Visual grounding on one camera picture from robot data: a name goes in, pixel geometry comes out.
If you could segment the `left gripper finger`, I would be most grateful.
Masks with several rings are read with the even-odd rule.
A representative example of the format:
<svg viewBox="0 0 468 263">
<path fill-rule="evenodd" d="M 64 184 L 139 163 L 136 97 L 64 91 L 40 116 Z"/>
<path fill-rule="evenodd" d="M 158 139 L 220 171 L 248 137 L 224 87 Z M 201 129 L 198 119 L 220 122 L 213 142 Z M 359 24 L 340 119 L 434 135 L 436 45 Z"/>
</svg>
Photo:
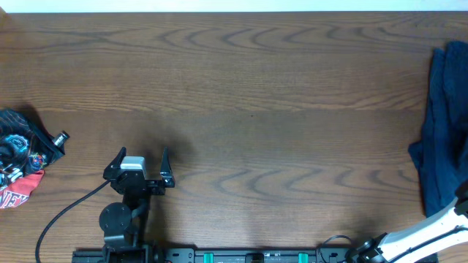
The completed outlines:
<svg viewBox="0 0 468 263">
<path fill-rule="evenodd" d="M 170 167 L 168 148 L 164 148 L 159 174 L 164 180 L 172 179 L 172 170 Z"/>
<path fill-rule="evenodd" d="M 127 149 L 125 147 L 122 147 L 121 150 L 116 155 L 116 157 L 105 168 L 105 171 L 109 172 L 109 171 L 120 169 L 121 162 L 123 161 L 126 155 L 127 155 Z"/>
</svg>

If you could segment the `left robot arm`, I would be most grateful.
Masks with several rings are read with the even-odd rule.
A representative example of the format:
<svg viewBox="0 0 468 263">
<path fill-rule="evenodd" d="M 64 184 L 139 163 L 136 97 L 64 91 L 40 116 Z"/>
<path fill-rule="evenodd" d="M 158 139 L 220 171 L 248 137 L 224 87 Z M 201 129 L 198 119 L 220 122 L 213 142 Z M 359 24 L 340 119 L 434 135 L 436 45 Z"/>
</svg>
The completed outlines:
<svg viewBox="0 0 468 263">
<path fill-rule="evenodd" d="M 167 148 L 163 150 L 159 174 L 158 180 L 148 179 L 146 160 L 142 156 L 128 156 L 126 148 L 104 169 L 103 178 L 123 197 L 121 202 L 106 206 L 99 216 L 105 262 L 165 261 L 162 250 L 146 242 L 144 235 L 151 198 L 165 195 L 167 188 L 176 185 Z"/>
</svg>

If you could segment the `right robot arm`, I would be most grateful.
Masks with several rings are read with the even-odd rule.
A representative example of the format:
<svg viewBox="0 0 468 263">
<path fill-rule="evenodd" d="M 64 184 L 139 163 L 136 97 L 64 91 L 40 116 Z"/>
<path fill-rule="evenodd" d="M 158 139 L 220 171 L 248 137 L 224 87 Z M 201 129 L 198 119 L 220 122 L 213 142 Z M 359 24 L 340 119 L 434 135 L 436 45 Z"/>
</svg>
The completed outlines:
<svg viewBox="0 0 468 263">
<path fill-rule="evenodd" d="M 417 262 L 467 241 L 467 182 L 447 206 L 420 223 L 383 233 L 352 249 L 347 262 Z"/>
</svg>

